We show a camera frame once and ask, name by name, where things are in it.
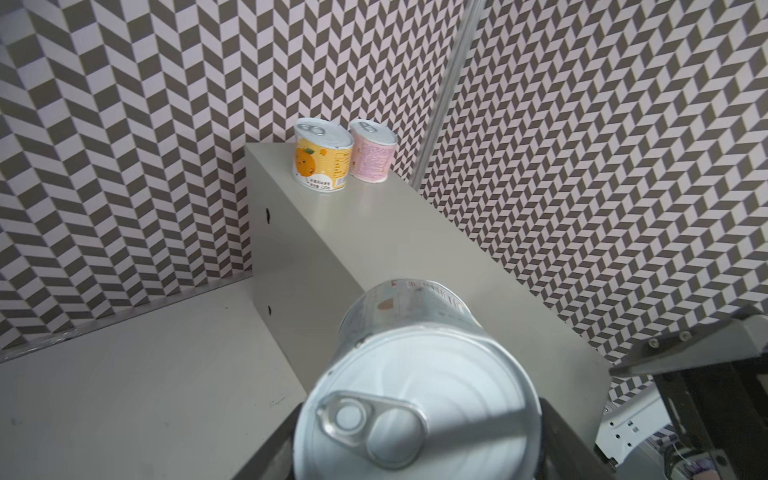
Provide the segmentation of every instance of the wall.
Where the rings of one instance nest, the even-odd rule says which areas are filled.
[[[768,309],[767,12],[489,0],[424,197],[612,361]]]
[[[389,122],[408,177],[460,0],[28,0],[0,18],[0,348],[250,268],[242,146]]]

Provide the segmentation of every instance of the yellow can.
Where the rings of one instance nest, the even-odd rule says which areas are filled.
[[[338,124],[319,118],[300,118],[295,131],[296,181],[313,190],[332,192],[344,188],[352,156],[352,135]]]

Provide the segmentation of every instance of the can lid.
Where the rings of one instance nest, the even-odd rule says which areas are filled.
[[[299,480],[530,480],[541,409],[525,371],[494,342],[408,326],[331,366],[302,407]]]
[[[349,129],[359,136],[379,145],[397,145],[397,135],[385,125],[375,121],[356,118],[350,121]]]
[[[351,148],[354,142],[348,131],[322,118],[300,118],[293,129],[297,137],[306,138],[320,147]]]

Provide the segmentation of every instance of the silver can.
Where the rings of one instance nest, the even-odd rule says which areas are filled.
[[[294,439],[299,480],[530,480],[541,408],[525,371],[453,292],[391,280],[342,321]]]

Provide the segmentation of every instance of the smiling orange cartoon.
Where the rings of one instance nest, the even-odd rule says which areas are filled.
[[[315,159],[312,154],[315,153],[311,148],[296,149],[296,170],[302,177],[311,177],[315,173]]]

